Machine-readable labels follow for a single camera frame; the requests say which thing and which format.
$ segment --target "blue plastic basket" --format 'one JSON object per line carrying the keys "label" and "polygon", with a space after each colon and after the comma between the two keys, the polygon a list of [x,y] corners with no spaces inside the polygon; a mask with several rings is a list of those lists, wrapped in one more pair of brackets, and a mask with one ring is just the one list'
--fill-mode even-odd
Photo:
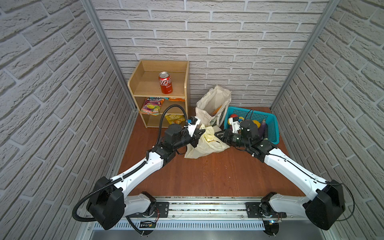
{"label": "blue plastic basket", "polygon": [[[237,107],[229,107],[227,114],[225,115],[225,121],[224,121],[224,129],[229,128],[228,125],[228,118],[231,114],[237,114],[239,117],[244,117],[249,112],[249,109],[245,108],[237,108]],[[270,113],[264,113],[259,111],[251,111],[247,119],[250,120],[256,120],[258,122],[262,122],[263,119],[265,119],[266,124],[268,125],[268,140],[273,144],[279,143],[279,128],[277,126],[277,118],[275,115]]]}

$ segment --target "colorful candy bag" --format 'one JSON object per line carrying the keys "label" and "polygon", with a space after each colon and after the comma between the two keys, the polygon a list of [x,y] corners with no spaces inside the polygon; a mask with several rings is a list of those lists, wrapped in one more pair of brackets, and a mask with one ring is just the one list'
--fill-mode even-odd
{"label": "colorful candy bag", "polygon": [[163,102],[163,98],[146,98],[140,113],[158,115]]}

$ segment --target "wooden shelf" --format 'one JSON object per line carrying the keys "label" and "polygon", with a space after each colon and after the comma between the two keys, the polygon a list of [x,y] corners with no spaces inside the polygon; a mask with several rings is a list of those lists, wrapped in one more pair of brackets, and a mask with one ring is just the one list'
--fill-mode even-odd
{"label": "wooden shelf", "polygon": [[[161,92],[159,73],[162,71],[168,72],[171,77],[173,91],[170,94]],[[185,102],[165,100],[157,116],[140,113],[146,127],[159,127],[161,114],[172,104],[181,105],[188,115],[189,61],[140,60],[128,81],[128,88],[138,109],[141,109],[144,100],[149,97],[185,99]],[[172,108],[168,114],[182,115],[183,112],[179,108]],[[169,123],[165,119],[162,127],[168,126]]]}

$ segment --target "red soda can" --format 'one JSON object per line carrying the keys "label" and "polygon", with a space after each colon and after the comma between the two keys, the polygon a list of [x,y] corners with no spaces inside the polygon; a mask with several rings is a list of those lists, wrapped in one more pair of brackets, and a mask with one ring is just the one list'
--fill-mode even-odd
{"label": "red soda can", "polygon": [[159,74],[159,82],[162,93],[170,94],[173,91],[169,73],[161,72]]}

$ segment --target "toy fruit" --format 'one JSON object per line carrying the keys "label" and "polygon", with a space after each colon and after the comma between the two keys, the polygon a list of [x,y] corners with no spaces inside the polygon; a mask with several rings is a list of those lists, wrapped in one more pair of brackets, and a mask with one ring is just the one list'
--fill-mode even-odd
{"label": "toy fruit", "polygon": [[261,125],[261,123],[259,123],[258,121],[256,121],[256,120],[252,120],[252,122],[254,123],[254,124],[256,124],[257,125],[257,128],[259,128],[260,127],[260,125]]}

